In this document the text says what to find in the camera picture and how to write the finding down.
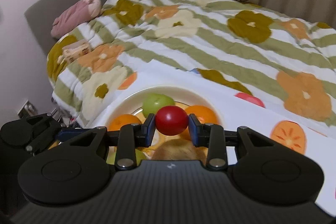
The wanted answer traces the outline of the large orange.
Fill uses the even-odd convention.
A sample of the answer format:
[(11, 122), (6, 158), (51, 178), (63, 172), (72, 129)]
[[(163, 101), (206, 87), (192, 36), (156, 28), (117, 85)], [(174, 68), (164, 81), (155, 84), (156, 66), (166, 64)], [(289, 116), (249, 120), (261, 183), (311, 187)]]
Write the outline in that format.
[(127, 124), (142, 124), (142, 122), (134, 115), (122, 114), (114, 118), (108, 125), (108, 131), (118, 131), (122, 126)]

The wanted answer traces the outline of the mandarin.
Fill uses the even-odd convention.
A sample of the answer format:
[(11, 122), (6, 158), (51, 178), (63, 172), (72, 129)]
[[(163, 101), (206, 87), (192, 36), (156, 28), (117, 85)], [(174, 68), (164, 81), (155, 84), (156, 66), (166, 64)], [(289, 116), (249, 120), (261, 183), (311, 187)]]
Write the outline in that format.
[(214, 113), (214, 111), (206, 106), (202, 106), (202, 105), (189, 106), (185, 109), (185, 112), (187, 114), (195, 114), (198, 121), (200, 121), (201, 124), (204, 124), (204, 123), (218, 124), (219, 123), (217, 115)]

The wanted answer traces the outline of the red yellow apple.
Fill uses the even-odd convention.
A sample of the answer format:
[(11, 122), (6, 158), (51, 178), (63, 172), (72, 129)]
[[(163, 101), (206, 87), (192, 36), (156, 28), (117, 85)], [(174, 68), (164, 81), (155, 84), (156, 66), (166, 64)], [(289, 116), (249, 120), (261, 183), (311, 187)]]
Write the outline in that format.
[(206, 163), (206, 153), (204, 149), (195, 147), (193, 143), (186, 139), (169, 139), (163, 141), (156, 147), (151, 156), (151, 160), (179, 161), (179, 160), (199, 160)]

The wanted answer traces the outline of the small red tomato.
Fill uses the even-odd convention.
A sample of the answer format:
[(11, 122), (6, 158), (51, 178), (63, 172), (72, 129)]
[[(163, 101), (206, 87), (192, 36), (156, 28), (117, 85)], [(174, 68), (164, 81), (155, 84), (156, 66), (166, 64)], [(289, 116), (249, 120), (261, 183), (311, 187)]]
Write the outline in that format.
[(187, 113), (178, 106), (162, 107), (155, 115), (156, 129), (166, 136), (174, 136), (184, 132), (188, 124)]

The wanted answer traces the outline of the green fruit lower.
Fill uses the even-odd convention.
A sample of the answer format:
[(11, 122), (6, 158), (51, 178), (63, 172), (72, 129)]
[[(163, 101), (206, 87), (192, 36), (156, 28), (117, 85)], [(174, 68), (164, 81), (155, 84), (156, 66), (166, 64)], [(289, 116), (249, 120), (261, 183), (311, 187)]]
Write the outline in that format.
[[(107, 164), (114, 165), (114, 162), (116, 159), (116, 151), (117, 151), (116, 147), (109, 147), (109, 153), (106, 159)], [(135, 150), (135, 157), (136, 157), (137, 165), (140, 165), (142, 160), (147, 159), (146, 155), (138, 149)]]

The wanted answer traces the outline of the green fruit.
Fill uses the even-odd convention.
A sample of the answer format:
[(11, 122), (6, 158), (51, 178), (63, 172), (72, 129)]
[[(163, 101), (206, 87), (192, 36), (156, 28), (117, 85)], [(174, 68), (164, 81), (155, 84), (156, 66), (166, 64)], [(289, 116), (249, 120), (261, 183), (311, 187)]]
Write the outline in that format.
[[(114, 162), (116, 159), (116, 151), (117, 151), (116, 147), (109, 147), (109, 153), (106, 159), (107, 164), (114, 165)], [(137, 165), (140, 165), (142, 160), (147, 159), (146, 155), (138, 149), (135, 150), (135, 157), (136, 157)]]
[(149, 114), (156, 114), (157, 111), (165, 106), (174, 106), (173, 98), (165, 94), (150, 93), (143, 101), (142, 113), (147, 118)]

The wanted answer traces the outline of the white fruit print cloth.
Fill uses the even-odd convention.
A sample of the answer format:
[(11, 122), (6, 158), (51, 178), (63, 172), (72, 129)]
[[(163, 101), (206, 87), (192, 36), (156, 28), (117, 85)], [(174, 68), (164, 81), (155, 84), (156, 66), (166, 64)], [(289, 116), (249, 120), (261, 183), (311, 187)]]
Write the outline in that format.
[(119, 106), (130, 112), (137, 109), (140, 100), (127, 103), (126, 99), (142, 90), (154, 88), (156, 93), (167, 94), (185, 104), (208, 103), (227, 130), (247, 126), (262, 135), (270, 136), (281, 121), (299, 124), (306, 134), (305, 155), (322, 168), (325, 180), (316, 203), (335, 215), (335, 128), (308, 121), (306, 118), (281, 110), (280, 106), (265, 103), (264, 107), (236, 97), (233, 89), (202, 78), (193, 72), (184, 72), (158, 61), (141, 65), (137, 79), (125, 90), (117, 91), (112, 102), (88, 127), (109, 123), (110, 116)]

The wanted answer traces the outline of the green fruit upper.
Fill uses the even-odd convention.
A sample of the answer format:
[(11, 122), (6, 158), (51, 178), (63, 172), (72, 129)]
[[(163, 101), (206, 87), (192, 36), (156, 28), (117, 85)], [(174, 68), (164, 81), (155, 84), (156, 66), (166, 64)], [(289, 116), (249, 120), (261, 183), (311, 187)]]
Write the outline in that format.
[(142, 113), (147, 118), (149, 114), (156, 114), (157, 111), (165, 106), (174, 106), (173, 98), (165, 94), (150, 93), (143, 101)]

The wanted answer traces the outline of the cream ceramic bowl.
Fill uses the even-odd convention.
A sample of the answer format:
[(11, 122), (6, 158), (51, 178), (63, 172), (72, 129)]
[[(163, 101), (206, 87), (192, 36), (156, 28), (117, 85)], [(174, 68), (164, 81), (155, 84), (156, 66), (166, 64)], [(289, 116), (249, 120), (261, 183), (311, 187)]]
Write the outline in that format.
[[(146, 88), (128, 96), (108, 112), (104, 125), (109, 131), (119, 130), (130, 122), (144, 123), (147, 114), (155, 114), (165, 106), (177, 106), (187, 114), (195, 114), (201, 123), (223, 124), (213, 104), (200, 94), (185, 88), (157, 86)], [(167, 136), (156, 130), (151, 145), (135, 150), (137, 164), (143, 160), (199, 160), (206, 162), (208, 149), (192, 145), (189, 130)]]

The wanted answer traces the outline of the small patterned box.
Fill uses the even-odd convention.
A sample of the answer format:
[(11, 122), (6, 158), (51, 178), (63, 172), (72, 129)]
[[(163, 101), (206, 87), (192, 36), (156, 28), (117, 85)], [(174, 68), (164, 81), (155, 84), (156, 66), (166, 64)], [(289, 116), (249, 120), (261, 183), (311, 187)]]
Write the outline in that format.
[(86, 40), (80, 40), (62, 48), (62, 54), (68, 64), (91, 51), (91, 46)]

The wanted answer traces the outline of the green striped floral quilt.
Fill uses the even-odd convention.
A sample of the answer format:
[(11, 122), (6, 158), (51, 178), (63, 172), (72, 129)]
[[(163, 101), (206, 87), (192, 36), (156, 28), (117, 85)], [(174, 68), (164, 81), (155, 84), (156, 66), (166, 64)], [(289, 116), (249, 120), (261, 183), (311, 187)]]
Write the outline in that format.
[[(80, 40), (91, 51), (68, 64)], [(52, 99), (85, 126), (151, 61), (335, 128), (335, 29), (234, 0), (106, 0), (50, 50)]]

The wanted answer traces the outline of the pink plush pillow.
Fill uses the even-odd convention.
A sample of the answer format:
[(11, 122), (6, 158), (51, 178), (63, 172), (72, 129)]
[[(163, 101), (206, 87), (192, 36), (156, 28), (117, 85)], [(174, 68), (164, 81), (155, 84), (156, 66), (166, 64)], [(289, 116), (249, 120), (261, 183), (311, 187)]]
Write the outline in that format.
[(51, 36), (60, 39), (78, 25), (99, 16), (101, 7), (101, 0), (80, 0), (76, 2), (54, 20)]

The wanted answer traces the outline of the wall power outlet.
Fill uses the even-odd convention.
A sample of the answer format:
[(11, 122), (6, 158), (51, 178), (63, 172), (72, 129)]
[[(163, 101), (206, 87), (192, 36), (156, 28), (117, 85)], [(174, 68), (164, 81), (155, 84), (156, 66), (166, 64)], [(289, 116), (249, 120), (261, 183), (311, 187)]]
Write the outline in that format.
[(36, 115), (38, 115), (38, 110), (29, 100), (27, 100), (18, 111), (18, 117), (20, 119), (29, 118)]

